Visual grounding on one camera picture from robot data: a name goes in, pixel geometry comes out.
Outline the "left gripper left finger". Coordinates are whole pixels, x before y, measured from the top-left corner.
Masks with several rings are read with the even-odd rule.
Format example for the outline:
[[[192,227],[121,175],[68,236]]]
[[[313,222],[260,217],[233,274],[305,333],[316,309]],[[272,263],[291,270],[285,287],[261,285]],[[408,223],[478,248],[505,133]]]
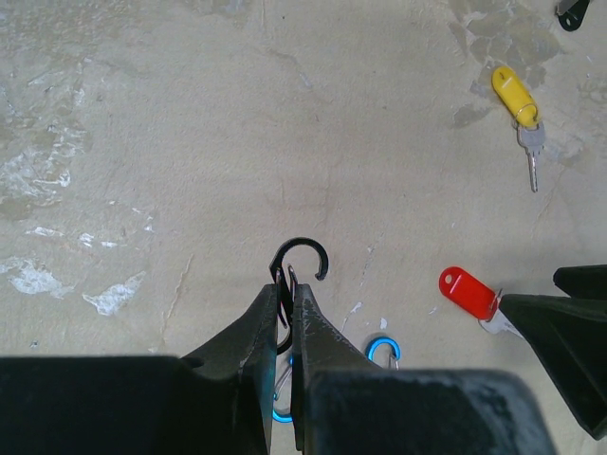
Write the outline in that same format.
[[[187,355],[7,356],[5,454],[267,454],[277,289]]]

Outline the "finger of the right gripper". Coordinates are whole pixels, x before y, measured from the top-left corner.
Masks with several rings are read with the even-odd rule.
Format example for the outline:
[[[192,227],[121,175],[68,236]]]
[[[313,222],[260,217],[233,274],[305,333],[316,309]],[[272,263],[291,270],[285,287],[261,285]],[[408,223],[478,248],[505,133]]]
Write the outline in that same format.
[[[509,294],[500,311],[530,345],[579,425],[606,436],[606,302]]]
[[[607,299],[607,265],[561,267],[553,275],[554,284],[574,299]]]

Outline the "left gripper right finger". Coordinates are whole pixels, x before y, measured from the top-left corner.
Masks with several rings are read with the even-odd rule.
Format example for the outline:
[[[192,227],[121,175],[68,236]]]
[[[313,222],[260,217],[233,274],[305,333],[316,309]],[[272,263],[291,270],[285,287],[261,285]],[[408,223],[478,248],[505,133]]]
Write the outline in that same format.
[[[291,412],[303,454],[553,454],[536,399],[495,370],[381,368],[295,292]]]

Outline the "red tag key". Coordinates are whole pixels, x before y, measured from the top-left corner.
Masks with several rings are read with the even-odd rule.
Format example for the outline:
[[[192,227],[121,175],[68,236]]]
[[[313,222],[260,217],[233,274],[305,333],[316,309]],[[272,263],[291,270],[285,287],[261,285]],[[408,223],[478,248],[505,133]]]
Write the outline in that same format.
[[[438,287],[445,298],[477,319],[486,332],[492,335],[509,332],[523,339],[522,334],[499,309],[502,289],[492,290],[458,266],[450,266],[442,271]]]

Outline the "teal carabiner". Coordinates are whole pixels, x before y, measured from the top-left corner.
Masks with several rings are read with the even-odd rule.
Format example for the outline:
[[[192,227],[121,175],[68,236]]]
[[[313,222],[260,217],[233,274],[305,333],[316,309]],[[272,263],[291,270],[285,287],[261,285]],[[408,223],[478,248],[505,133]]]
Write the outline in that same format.
[[[274,385],[272,418],[281,424],[290,424],[293,418],[290,410],[290,387],[293,368],[293,356],[282,365]]]
[[[368,360],[385,368],[398,370],[401,358],[399,344],[391,337],[378,336],[372,338],[364,350]]]

